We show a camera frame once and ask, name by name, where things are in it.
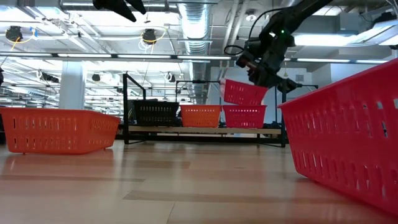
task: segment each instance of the red basket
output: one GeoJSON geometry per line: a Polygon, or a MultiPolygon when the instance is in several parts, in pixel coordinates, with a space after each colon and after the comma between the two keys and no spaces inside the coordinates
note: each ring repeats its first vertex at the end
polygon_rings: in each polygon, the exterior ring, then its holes
{"type": "Polygon", "coordinates": [[[220,120],[220,105],[181,105],[184,127],[217,128],[220,120]]]}
{"type": "Polygon", "coordinates": [[[398,60],[281,105],[298,173],[398,215],[398,60]]]}
{"type": "Polygon", "coordinates": [[[266,107],[224,105],[227,128],[262,128],[266,107]]]}
{"type": "Polygon", "coordinates": [[[267,88],[228,79],[221,81],[221,92],[225,102],[236,105],[261,105],[267,88]]]}
{"type": "Polygon", "coordinates": [[[10,152],[84,154],[113,145],[119,118],[94,111],[0,108],[10,152]]]}

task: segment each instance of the white pillar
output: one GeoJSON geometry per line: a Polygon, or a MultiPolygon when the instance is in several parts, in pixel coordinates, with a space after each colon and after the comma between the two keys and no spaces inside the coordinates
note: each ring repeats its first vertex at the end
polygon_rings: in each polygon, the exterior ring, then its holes
{"type": "Polygon", "coordinates": [[[86,74],[83,62],[63,62],[60,109],[84,109],[86,74]]]}

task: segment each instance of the ceiling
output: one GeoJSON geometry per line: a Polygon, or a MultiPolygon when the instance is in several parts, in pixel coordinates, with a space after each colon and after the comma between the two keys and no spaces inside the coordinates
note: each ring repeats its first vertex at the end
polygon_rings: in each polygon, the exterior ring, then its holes
{"type": "MultiPolygon", "coordinates": [[[[92,54],[167,54],[183,55],[187,53],[185,43],[187,41],[181,26],[181,17],[175,2],[169,1],[171,12],[162,12],[165,1],[146,1],[144,4],[151,5],[146,15],[134,12],[137,22],[129,20],[110,11],[82,11],[87,0],[64,0],[63,3],[77,4],[77,6],[65,6],[71,10],[61,10],[59,7],[16,7],[0,6],[0,52],[51,52],[51,53],[92,53],[92,54]],[[9,42],[5,37],[5,31],[10,26],[21,26],[23,33],[23,44],[9,42]],[[142,44],[141,34],[145,29],[155,29],[157,38],[161,37],[154,45],[142,44]]],[[[223,54],[223,40],[226,34],[228,21],[231,20],[231,8],[234,1],[220,0],[207,1],[217,2],[210,4],[210,34],[205,39],[209,42],[210,55],[223,54]]],[[[246,9],[253,9],[254,15],[258,16],[263,11],[274,7],[285,6],[289,1],[249,1],[246,9]]],[[[359,1],[334,1],[325,6],[315,15],[335,17],[341,13],[358,15],[358,13],[373,11],[389,6],[385,1],[368,0],[359,1]]],[[[235,21],[238,20],[243,8],[243,3],[238,5],[235,21]]],[[[243,19],[238,32],[238,38],[234,44],[243,46],[247,40],[249,30],[253,21],[243,19]]],[[[264,19],[259,20],[253,30],[253,36],[257,36],[264,24],[264,19]]],[[[321,27],[314,27],[316,32],[321,27]]],[[[301,58],[349,58],[360,59],[385,58],[391,51],[387,46],[372,45],[367,47],[317,47],[299,46],[289,49],[287,57],[301,58]]],[[[191,80],[190,62],[107,62],[87,61],[84,62],[87,73],[86,107],[94,110],[107,111],[112,114],[120,114],[122,108],[121,94],[115,89],[106,86],[121,86],[121,74],[128,72],[130,76],[143,84],[146,88],[152,87],[153,98],[164,98],[170,101],[175,91],[174,83],[165,80],[164,75],[174,74],[177,80],[191,80]],[[100,82],[94,82],[91,76],[100,74],[100,82]]],[[[39,107],[57,107],[59,87],[54,84],[53,88],[45,87],[47,82],[37,77],[38,70],[51,74],[61,80],[61,60],[42,60],[10,57],[2,65],[6,72],[5,84],[23,84],[24,87],[2,88],[0,105],[29,105],[39,107]]],[[[218,63],[207,63],[207,67],[218,66],[218,63]]],[[[288,63],[288,67],[306,68],[309,72],[317,67],[312,63],[288,63]]],[[[194,91],[197,87],[187,85],[178,100],[184,99],[182,103],[196,103],[194,91]]],[[[132,93],[130,98],[140,98],[139,91],[132,93]]]]}

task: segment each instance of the wooden floor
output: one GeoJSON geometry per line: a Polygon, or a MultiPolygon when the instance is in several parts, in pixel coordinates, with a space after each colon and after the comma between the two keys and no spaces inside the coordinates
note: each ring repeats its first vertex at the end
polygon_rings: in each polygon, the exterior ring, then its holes
{"type": "Polygon", "coordinates": [[[398,223],[297,174],[290,150],[147,142],[82,156],[0,149],[0,223],[398,223]]]}

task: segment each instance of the black robotic arm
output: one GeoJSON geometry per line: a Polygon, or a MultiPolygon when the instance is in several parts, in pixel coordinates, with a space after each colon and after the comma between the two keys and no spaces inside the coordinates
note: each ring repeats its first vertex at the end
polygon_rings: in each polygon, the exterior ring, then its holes
{"type": "MultiPolygon", "coordinates": [[[[251,38],[249,35],[236,65],[249,67],[249,80],[255,85],[280,88],[282,78],[277,72],[285,60],[287,49],[295,46],[292,33],[306,18],[330,2],[332,0],[303,0],[274,14],[259,37],[251,38]]],[[[295,83],[288,80],[287,91],[295,88],[295,83]]]]}

